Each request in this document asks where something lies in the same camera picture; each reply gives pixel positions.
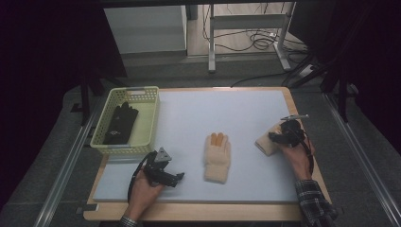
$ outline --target metal rail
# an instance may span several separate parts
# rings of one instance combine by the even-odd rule
[[[331,113],[334,115],[337,123],[339,124],[342,134],[344,135],[352,151],[354,152],[354,155],[357,158],[357,161],[362,168],[363,173],[366,175],[369,184],[376,193],[376,196],[383,206],[383,209],[386,212],[387,216],[389,217],[392,226],[400,227],[401,213],[389,189],[381,181],[380,177],[375,171],[374,166],[366,155],[362,145],[359,143],[356,136],[354,135],[354,132],[352,131],[349,124],[343,122],[341,116],[337,112],[337,104],[333,97],[329,96],[328,94],[323,94],[323,97],[330,106]]]
[[[42,210],[35,221],[34,227],[49,226],[54,213],[56,212],[57,206],[59,205],[62,193],[67,186],[68,180],[80,155],[80,151],[85,143],[85,139],[98,113],[101,112],[101,105],[99,104],[100,99],[101,98],[96,101],[94,111],[89,117],[86,125],[80,128],[78,136],[68,152],[59,175],[57,176],[56,181],[53,183],[53,186],[44,202],[44,206],[42,207]]]

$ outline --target plaid sleeve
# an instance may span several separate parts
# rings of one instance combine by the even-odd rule
[[[337,211],[324,198],[319,184],[312,180],[299,181],[295,184],[298,200],[309,226],[332,227]]]

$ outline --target white cabinet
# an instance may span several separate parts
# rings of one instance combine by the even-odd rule
[[[120,54],[186,49],[185,6],[104,10]]]

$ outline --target gray floor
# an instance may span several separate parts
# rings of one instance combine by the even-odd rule
[[[175,53],[165,53],[157,57],[129,55],[124,56],[124,63],[129,77],[121,80],[129,86],[156,85],[160,88],[227,87],[240,79],[282,73],[277,57],[269,54],[219,56],[217,72],[212,75],[207,72],[206,58],[185,58]],[[237,86],[280,86],[284,78],[282,75],[267,76],[248,80]],[[336,223],[338,226],[352,227],[392,226],[319,91],[320,81],[314,79],[299,89],[291,90],[291,93],[298,112],[311,116],[303,122],[317,149],[316,159],[332,202],[340,211]],[[113,88],[112,83],[106,80],[102,82],[107,89]],[[105,96],[91,96],[91,103],[99,99],[104,101]],[[65,95],[59,120],[36,161],[2,210],[0,226],[33,226],[35,223],[80,130],[81,114],[70,112],[75,103],[80,103],[79,88]],[[387,185],[397,203],[400,203],[401,182],[397,178],[397,173],[401,170],[399,154],[360,112],[353,99],[348,100],[347,107],[350,126],[383,183]],[[50,226],[113,225],[87,221],[81,212],[78,212],[78,208],[83,206],[89,196],[100,160],[101,155],[93,148],[84,147],[81,150]]]

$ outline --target metal stand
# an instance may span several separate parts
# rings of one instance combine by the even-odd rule
[[[278,42],[274,42],[273,45],[283,69],[289,71],[291,68],[283,51],[283,42],[286,38],[294,5],[294,2],[290,3],[286,14],[224,16],[215,16],[214,5],[210,5],[209,73],[216,72],[215,30],[252,28],[281,28]]]

